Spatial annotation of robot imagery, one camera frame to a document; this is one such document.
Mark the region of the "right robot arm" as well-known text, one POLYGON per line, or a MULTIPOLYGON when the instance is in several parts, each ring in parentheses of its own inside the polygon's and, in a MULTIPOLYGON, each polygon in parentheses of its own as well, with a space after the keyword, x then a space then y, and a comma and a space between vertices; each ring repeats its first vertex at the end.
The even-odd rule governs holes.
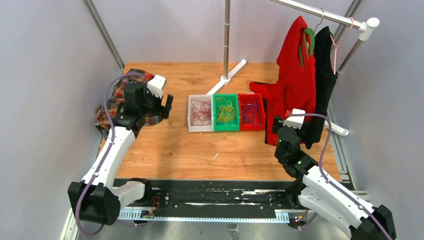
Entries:
POLYGON ((286 203, 294 209, 304 207, 334 224, 351 240, 394 240, 397 238, 392 212, 374 206, 331 177, 301 149, 297 130, 307 114, 290 113, 274 118, 277 135, 274 156, 295 181, 286 189, 286 203))

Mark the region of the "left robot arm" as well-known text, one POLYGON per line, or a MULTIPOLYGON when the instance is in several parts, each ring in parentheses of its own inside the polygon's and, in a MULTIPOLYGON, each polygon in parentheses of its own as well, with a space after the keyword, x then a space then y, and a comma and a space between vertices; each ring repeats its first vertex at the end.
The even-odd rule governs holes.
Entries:
POLYGON ((124 89, 124 103, 112 120, 106 142, 95 163, 80 182, 71 182, 67 193, 77 221, 113 225, 121 209, 133 202, 149 206, 153 201, 151 182, 133 177, 114 188, 118 168, 129 147, 136 140, 145 119, 158 114, 167 119, 172 109, 173 96, 168 95, 162 105, 166 82, 129 83, 124 89))

